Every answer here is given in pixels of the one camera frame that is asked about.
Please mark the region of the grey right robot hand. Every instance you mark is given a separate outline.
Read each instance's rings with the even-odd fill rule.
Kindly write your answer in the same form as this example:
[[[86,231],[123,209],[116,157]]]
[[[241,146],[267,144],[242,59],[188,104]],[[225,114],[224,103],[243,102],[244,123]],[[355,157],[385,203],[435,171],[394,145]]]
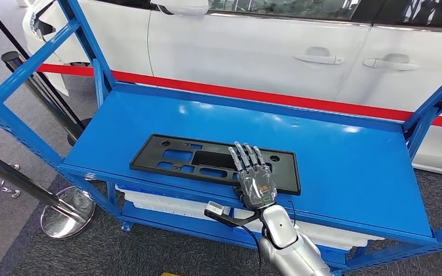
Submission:
[[[260,149],[236,141],[232,147],[228,147],[228,151],[241,187],[239,197],[245,207],[257,210],[274,204],[277,196],[276,184]]]

